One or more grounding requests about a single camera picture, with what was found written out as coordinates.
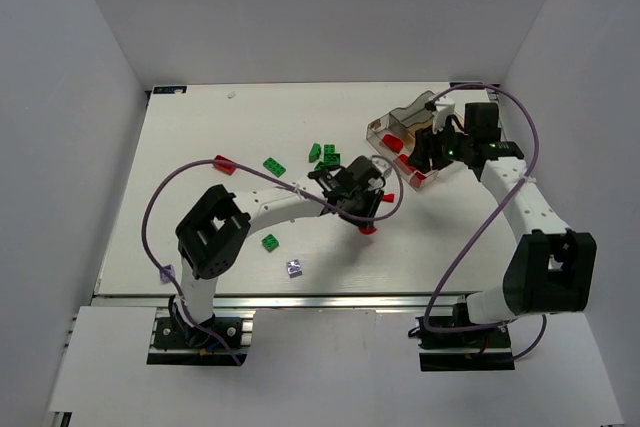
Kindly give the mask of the red 2x3 lego brick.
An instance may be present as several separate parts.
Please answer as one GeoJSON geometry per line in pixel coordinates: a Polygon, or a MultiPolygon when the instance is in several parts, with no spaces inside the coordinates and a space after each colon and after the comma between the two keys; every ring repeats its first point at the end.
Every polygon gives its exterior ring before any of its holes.
{"type": "Polygon", "coordinates": [[[408,156],[406,154],[400,154],[395,159],[395,164],[406,175],[412,175],[416,168],[408,163],[408,156]]]}

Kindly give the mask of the red arch lego piece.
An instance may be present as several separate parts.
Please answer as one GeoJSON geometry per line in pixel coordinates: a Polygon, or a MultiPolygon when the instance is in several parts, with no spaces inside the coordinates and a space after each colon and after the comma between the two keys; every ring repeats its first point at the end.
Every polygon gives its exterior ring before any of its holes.
{"type": "Polygon", "coordinates": [[[375,227],[359,227],[358,228],[359,232],[364,234],[364,235],[372,235],[377,231],[377,228],[375,227]]]}

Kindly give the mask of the red sloped lego brick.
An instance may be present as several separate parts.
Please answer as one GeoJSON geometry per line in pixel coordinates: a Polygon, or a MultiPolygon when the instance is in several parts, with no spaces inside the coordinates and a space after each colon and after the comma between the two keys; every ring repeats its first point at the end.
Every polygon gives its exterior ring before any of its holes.
{"type": "Polygon", "coordinates": [[[403,141],[392,134],[385,134],[382,137],[382,144],[394,153],[400,153],[404,148],[403,141]]]}

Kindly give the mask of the red rectangular lego brick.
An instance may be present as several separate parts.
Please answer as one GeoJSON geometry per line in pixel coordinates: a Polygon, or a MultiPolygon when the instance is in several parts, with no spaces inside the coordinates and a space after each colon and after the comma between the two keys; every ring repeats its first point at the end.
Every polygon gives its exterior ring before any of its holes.
{"type": "Polygon", "coordinates": [[[212,163],[212,166],[214,169],[220,172],[223,172],[226,175],[232,175],[236,170],[235,163],[230,159],[221,155],[217,155],[214,158],[214,162],[212,163]]]}

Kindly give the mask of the purple upturned lego cube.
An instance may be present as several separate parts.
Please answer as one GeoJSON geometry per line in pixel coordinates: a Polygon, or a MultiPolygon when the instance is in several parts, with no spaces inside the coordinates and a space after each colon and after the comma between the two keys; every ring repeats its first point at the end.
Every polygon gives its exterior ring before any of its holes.
{"type": "Polygon", "coordinates": [[[170,283],[171,280],[175,277],[174,267],[171,264],[161,267],[159,269],[159,276],[160,281],[163,284],[170,283]]]}

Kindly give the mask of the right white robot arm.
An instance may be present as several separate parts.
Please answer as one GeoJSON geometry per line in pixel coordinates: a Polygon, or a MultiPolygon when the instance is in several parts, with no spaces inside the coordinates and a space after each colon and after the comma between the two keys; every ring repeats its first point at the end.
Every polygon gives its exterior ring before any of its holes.
{"type": "Polygon", "coordinates": [[[519,146],[501,138],[499,107],[469,103],[463,121],[443,101],[430,108],[431,126],[415,133],[408,163],[421,173],[465,164],[492,194],[517,246],[502,281],[462,297],[442,333],[493,328],[531,314],[581,312],[588,303],[597,244],[576,232],[548,204],[530,177],[519,146]]]}

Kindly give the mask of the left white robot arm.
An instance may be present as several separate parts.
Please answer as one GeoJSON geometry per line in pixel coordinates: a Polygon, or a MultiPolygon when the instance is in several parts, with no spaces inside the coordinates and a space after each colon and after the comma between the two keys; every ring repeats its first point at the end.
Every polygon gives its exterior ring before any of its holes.
{"type": "Polygon", "coordinates": [[[190,327],[214,317],[218,278],[235,263],[245,240],[276,225],[330,213],[373,232],[391,165],[378,155],[359,156],[346,167],[306,173],[261,191],[209,188],[176,227],[182,261],[177,311],[190,327]]]}

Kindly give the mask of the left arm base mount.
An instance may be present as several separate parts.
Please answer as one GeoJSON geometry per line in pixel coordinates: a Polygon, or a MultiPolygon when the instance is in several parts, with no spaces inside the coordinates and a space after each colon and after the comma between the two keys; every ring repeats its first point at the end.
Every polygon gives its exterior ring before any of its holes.
{"type": "Polygon", "coordinates": [[[248,354],[248,345],[243,340],[244,320],[213,314],[204,326],[214,335],[189,325],[180,313],[176,296],[171,296],[167,313],[157,315],[154,321],[147,364],[241,366],[248,354]]]}

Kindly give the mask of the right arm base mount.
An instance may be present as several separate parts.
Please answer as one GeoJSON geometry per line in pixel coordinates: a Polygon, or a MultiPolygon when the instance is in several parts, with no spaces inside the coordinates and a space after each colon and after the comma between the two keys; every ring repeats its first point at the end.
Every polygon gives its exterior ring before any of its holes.
{"type": "Polygon", "coordinates": [[[470,327],[464,296],[437,297],[429,318],[415,317],[407,337],[417,342],[422,372],[498,372],[515,369],[506,324],[481,330],[451,332],[470,327]]]}

